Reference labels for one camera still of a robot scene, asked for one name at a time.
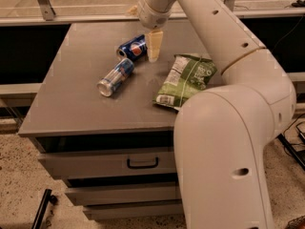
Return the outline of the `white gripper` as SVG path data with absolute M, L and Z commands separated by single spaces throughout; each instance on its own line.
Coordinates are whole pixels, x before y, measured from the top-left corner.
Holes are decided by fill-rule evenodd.
M 156 62 L 161 49 L 163 31 L 155 30 L 162 28 L 171 15 L 172 2 L 162 0 L 139 0 L 126 11 L 127 16 L 136 16 L 141 24 L 152 31 L 145 34 L 147 55 L 151 63 Z

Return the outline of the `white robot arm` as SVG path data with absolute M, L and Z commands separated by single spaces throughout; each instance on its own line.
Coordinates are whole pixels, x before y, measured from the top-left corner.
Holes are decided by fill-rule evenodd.
M 223 84 L 195 94 L 174 124 L 188 229 L 275 229 L 263 150 L 289 125 L 295 87 L 263 43 L 220 0 L 139 0 L 148 29 L 174 3 L 185 12 Z

